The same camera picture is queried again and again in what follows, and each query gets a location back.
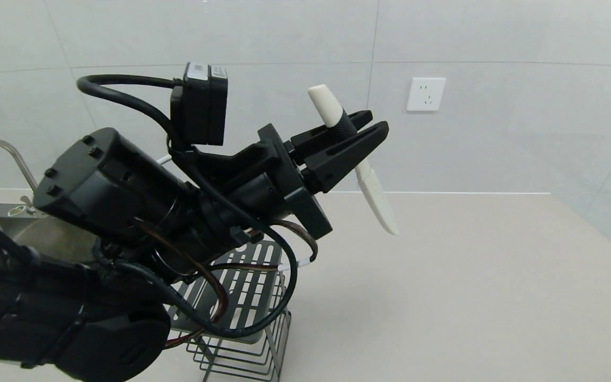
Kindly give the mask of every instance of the dish rack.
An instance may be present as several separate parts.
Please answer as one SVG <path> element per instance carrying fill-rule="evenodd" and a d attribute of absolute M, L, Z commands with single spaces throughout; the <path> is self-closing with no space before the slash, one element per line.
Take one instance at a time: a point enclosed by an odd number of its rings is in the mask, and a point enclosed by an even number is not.
<path fill-rule="evenodd" d="M 273 241 L 247 244 L 216 259 L 213 264 L 250 263 L 279 264 L 281 248 Z M 259 272 L 238 269 L 214 271 L 228 291 L 228 309 L 216 323 L 223 328 L 244 328 L 258 322 L 271 312 L 284 295 L 285 276 L 281 272 Z M 208 283 L 199 279 L 183 283 L 179 293 L 205 318 L 217 307 L 216 294 Z M 196 331 L 197 325 L 178 314 L 177 307 L 168 309 L 172 330 L 179 336 Z M 280 379 L 286 341 L 289 338 L 291 313 L 285 309 L 263 331 L 238 339 L 223 339 L 204 334 L 191 339 L 186 351 L 193 354 L 204 382 L 213 373 L 233 375 L 252 380 Z"/>

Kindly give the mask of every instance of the faucet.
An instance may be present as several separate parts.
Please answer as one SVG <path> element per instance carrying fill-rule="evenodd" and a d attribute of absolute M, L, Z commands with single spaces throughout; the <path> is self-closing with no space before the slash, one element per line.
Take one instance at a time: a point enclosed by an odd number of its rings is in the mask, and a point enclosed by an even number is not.
<path fill-rule="evenodd" d="M 27 164 L 25 164 L 25 161 L 22 159 L 22 155 L 20 155 L 20 152 L 7 141 L 0 140 L 0 147 L 7 150 L 11 157 L 13 157 L 13 159 L 15 160 L 15 164 L 18 165 L 20 171 L 22 172 L 22 176 L 25 177 L 27 184 L 30 185 L 30 188 L 32 188 L 32 192 L 34 193 L 34 191 L 37 189 L 37 181 L 34 180 L 34 176 L 32 176 L 32 172 L 30 171 L 29 167 L 27 167 Z M 27 207 L 34 211 L 32 202 L 29 198 L 27 198 L 27 196 L 20 198 L 20 200 L 25 202 Z"/>

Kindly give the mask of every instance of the label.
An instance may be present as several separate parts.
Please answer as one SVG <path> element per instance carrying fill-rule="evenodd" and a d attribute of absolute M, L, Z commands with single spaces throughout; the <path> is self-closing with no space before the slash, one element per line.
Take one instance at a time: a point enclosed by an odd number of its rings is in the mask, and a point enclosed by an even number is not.
<path fill-rule="evenodd" d="M 187 77 L 193 80 L 208 81 L 208 67 L 204 64 L 190 63 L 187 68 Z"/>
<path fill-rule="evenodd" d="M 211 65 L 211 76 L 216 78 L 225 78 L 228 79 L 228 75 L 222 67 L 216 67 L 215 65 Z"/>

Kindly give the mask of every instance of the wall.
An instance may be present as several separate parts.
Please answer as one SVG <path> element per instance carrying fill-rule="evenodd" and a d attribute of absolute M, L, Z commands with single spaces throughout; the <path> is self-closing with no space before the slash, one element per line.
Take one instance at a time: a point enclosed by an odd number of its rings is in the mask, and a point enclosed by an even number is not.
<path fill-rule="evenodd" d="M 155 123 L 73 82 L 179 76 L 189 60 L 230 75 L 218 152 L 266 123 L 316 126 L 305 89 L 327 83 L 389 121 L 372 156 L 387 190 L 555 193 L 611 239 L 611 2 L 0 0 L 0 138 L 37 177 L 103 126 L 160 157 Z M 405 111 L 413 76 L 448 78 L 439 112 Z M 165 90 L 128 90 L 168 108 Z M 0 153 L 0 188 L 24 186 Z"/>

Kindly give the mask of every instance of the sticker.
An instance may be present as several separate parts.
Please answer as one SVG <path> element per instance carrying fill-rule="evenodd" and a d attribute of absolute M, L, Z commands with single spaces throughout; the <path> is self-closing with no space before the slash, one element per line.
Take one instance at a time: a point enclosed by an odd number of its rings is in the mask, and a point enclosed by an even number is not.
<path fill-rule="evenodd" d="M 222 67 L 216 67 L 214 65 L 211 66 L 211 76 L 216 78 L 225 78 L 228 79 L 228 75 L 225 73 L 225 70 Z"/>
<path fill-rule="evenodd" d="M 16 215 L 19 215 L 20 213 L 22 213 L 25 210 L 27 210 L 27 206 L 25 205 L 15 206 L 8 211 L 7 215 L 9 218 L 12 218 Z"/>
<path fill-rule="evenodd" d="M 187 77 L 194 80 L 208 81 L 208 65 L 190 63 L 187 68 Z"/>

